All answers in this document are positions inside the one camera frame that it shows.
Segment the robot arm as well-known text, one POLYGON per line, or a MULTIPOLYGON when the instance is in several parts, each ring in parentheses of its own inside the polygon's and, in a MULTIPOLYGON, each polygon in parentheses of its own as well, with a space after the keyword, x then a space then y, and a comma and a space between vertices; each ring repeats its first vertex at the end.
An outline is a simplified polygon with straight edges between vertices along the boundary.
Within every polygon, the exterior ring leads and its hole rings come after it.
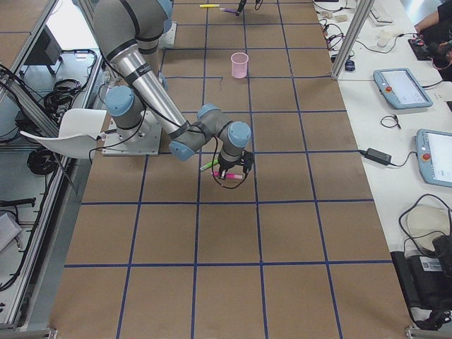
POLYGON ((246 151, 251 129, 242 121, 232 121, 218 107, 206 104, 194 123, 188 122, 165 90, 158 73, 159 39, 172 22, 170 1, 99 1, 93 16, 93 34, 105 60, 126 81, 131 99, 114 108, 123 95, 110 95, 105 100, 109 113, 122 130, 141 122, 134 109, 144 101, 171 138, 171 153, 185 161, 210 139, 222 141, 218 155, 220 178, 234 166, 242 166, 248 174, 254 155, 246 151))

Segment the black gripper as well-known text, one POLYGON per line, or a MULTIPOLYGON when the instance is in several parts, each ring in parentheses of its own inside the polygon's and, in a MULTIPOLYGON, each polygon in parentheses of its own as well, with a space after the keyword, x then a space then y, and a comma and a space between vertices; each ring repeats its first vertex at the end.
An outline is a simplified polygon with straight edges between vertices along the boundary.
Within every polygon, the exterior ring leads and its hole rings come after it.
POLYGON ((217 177, 226 180, 227 171, 234 166, 241 166, 243 173, 247 176, 254 164, 254 154, 247 150, 242 150, 239 155, 230 155, 224 150, 218 155, 218 164, 220 166, 217 171, 217 177))

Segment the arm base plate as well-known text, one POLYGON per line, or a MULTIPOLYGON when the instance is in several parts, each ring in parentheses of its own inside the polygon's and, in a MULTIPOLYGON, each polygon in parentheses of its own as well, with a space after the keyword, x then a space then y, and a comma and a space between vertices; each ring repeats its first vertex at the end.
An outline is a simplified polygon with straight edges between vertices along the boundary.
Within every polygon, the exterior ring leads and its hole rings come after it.
POLYGON ((144 122, 131 130, 118 128, 114 119, 110 119, 109 129, 115 132, 106 136, 102 149, 104 156, 158 155, 162 127, 150 111, 141 114, 144 122))
POLYGON ((166 20, 164 23, 163 34, 159 38, 159 49, 173 49, 177 33, 177 22, 166 20))

